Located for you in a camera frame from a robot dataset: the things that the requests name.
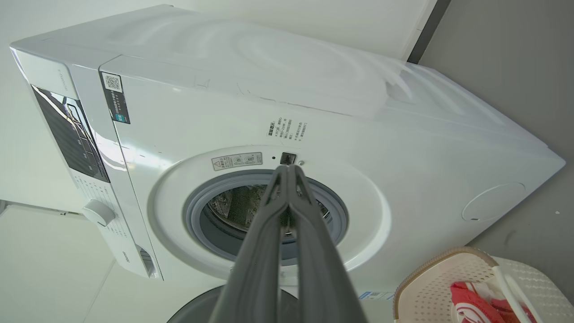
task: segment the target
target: white wall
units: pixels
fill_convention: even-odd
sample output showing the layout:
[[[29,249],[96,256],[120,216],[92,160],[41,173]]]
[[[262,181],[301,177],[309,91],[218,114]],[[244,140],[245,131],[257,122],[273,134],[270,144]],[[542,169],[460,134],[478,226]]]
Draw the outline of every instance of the white wall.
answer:
[[[172,0],[171,5],[239,17],[401,58],[408,56],[436,0]],[[163,0],[0,2],[0,199],[78,211],[83,206],[51,134],[26,92],[12,41],[164,3]]]
[[[83,322],[114,263],[85,218],[9,206],[0,216],[0,322]]]

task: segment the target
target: warning sticker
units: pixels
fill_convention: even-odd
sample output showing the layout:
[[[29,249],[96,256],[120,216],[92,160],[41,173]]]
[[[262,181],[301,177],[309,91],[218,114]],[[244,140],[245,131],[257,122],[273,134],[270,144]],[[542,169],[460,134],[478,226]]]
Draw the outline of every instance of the warning sticker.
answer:
[[[212,158],[211,163],[215,171],[220,171],[233,167],[262,165],[263,157],[260,152],[248,152]]]
[[[267,129],[267,137],[303,141],[308,126],[307,122],[280,117],[270,123]]]
[[[377,301],[392,301],[393,298],[393,291],[366,291],[359,296],[359,299],[374,299]]]

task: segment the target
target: label sticker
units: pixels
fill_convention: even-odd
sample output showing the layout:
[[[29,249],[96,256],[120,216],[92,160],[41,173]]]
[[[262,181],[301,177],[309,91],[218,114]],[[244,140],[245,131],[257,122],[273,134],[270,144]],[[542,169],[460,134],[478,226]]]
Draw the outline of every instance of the label sticker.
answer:
[[[240,153],[212,158],[211,164],[213,164],[214,171],[220,171],[233,167],[262,165],[263,157],[260,152]]]
[[[359,296],[359,299],[374,299],[377,301],[392,301],[393,298],[393,291],[366,291]]]
[[[280,117],[271,121],[267,129],[267,137],[277,137],[282,140],[303,141],[308,128],[307,122]]]
[[[111,119],[125,124],[130,123],[127,113],[126,97],[123,95],[122,79],[119,75],[102,72],[102,86]]]

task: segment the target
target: white washing machine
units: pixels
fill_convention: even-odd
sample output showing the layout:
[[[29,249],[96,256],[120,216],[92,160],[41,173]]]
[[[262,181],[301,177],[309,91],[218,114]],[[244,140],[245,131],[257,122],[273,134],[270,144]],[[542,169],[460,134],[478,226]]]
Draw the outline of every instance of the white washing machine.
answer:
[[[311,180],[363,297],[469,242],[564,165],[434,70],[167,5],[11,48],[86,215],[119,264],[152,279],[222,283],[281,163]],[[283,286],[297,286],[295,244],[287,232]]]

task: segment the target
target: plastic laundry basket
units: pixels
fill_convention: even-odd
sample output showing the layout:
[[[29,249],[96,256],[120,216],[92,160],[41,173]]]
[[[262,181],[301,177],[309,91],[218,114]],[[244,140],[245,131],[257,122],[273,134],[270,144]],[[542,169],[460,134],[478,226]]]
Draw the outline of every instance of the plastic laundry basket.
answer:
[[[471,247],[457,247],[431,259],[398,287],[394,300],[396,323],[457,323],[450,286],[459,281],[486,282],[504,293],[522,323],[574,322],[574,307],[543,273],[512,260],[491,257]]]

